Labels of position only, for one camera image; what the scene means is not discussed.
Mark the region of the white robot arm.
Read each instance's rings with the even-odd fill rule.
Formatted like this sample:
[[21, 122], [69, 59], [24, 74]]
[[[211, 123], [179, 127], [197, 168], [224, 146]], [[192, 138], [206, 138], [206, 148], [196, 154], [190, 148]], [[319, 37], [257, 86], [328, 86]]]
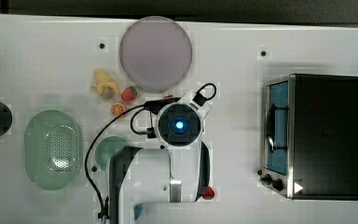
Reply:
[[144, 103], [156, 116], [146, 131], [157, 148], [124, 147], [107, 165], [109, 223], [134, 224], [143, 203], [194, 203], [209, 185], [210, 155], [201, 141], [210, 99], [199, 91]]

